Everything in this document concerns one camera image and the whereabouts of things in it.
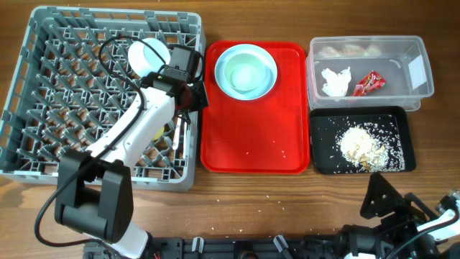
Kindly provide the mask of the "light blue bowl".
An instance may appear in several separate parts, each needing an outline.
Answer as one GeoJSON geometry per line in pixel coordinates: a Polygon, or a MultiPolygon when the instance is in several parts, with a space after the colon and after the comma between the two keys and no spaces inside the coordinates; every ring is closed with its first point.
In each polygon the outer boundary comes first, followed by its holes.
{"type": "Polygon", "coordinates": [[[139,76],[147,76],[151,72],[158,72],[160,67],[170,62],[170,51],[167,46],[155,38],[143,39],[150,47],[152,47],[162,60],[146,45],[135,41],[129,46],[128,61],[132,70],[139,76]]]}

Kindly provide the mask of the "rice food scraps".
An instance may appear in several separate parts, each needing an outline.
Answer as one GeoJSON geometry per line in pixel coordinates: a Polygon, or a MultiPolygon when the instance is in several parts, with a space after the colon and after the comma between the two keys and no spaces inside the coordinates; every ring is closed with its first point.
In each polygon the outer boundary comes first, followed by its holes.
{"type": "Polygon", "coordinates": [[[385,126],[377,122],[348,123],[339,130],[331,148],[333,174],[381,173],[405,170],[400,133],[394,123],[385,126]]]}

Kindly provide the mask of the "white plastic fork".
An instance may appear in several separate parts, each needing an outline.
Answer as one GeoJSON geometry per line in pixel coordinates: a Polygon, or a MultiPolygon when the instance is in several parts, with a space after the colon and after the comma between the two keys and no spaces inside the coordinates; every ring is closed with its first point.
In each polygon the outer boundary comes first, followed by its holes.
{"type": "Polygon", "coordinates": [[[180,117],[177,118],[175,131],[172,139],[172,148],[173,150],[177,150],[180,143],[180,131],[182,128],[182,119],[180,117]]]}

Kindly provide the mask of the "white napkin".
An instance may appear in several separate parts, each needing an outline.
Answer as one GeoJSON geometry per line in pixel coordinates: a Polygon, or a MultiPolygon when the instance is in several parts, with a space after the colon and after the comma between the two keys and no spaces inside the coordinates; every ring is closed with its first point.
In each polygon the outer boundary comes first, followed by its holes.
{"type": "Polygon", "coordinates": [[[335,73],[329,68],[321,71],[322,77],[326,80],[323,84],[322,91],[330,97],[343,97],[346,95],[349,82],[351,81],[350,67],[335,73]]]}

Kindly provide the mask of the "white plastic spoon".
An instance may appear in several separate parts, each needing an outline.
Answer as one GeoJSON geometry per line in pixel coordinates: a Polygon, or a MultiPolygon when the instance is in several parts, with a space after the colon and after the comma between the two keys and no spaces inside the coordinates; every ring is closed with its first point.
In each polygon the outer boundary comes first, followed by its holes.
{"type": "Polygon", "coordinates": [[[190,117],[188,113],[184,113],[184,138],[183,138],[183,156],[185,157],[187,155],[187,141],[188,141],[188,126],[190,125],[190,117]]]}

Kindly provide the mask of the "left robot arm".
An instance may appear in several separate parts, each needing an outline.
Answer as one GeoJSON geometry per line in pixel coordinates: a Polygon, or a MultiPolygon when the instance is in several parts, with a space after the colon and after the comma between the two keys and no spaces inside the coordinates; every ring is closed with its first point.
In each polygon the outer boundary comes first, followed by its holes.
{"type": "Polygon", "coordinates": [[[141,78],[132,105],[85,152],[60,160],[55,221],[89,236],[120,258],[156,258],[150,233],[132,220],[131,171],[161,128],[179,115],[207,105],[200,80],[203,56],[182,45],[153,47],[136,42],[128,51],[141,78]]]}

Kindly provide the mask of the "yellow plastic cup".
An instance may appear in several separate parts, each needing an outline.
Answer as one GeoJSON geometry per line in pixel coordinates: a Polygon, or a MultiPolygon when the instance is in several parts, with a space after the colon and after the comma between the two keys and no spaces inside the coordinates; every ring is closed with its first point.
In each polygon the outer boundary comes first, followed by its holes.
{"type": "Polygon", "coordinates": [[[165,130],[166,130],[166,124],[164,124],[154,135],[154,137],[152,138],[153,141],[158,141],[161,136],[164,135],[165,133],[165,130]]]}

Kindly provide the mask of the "red snack wrapper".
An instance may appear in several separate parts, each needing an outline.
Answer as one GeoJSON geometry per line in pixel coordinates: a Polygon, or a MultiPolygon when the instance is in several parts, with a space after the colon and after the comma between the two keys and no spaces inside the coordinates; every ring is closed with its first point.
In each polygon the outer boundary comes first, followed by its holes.
{"type": "Polygon", "coordinates": [[[372,91],[382,88],[386,83],[386,80],[377,71],[370,71],[355,86],[352,96],[365,96],[372,91]]]}

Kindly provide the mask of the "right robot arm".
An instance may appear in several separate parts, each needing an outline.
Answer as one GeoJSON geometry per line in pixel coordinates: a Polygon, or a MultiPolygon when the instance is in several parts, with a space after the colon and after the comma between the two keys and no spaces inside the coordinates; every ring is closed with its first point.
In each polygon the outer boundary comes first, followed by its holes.
{"type": "Polygon", "coordinates": [[[445,195],[435,211],[415,194],[399,194],[379,173],[369,178],[361,217],[380,225],[345,225],[334,239],[335,258],[458,258],[459,243],[437,246],[459,235],[459,191],[445,195]]]}

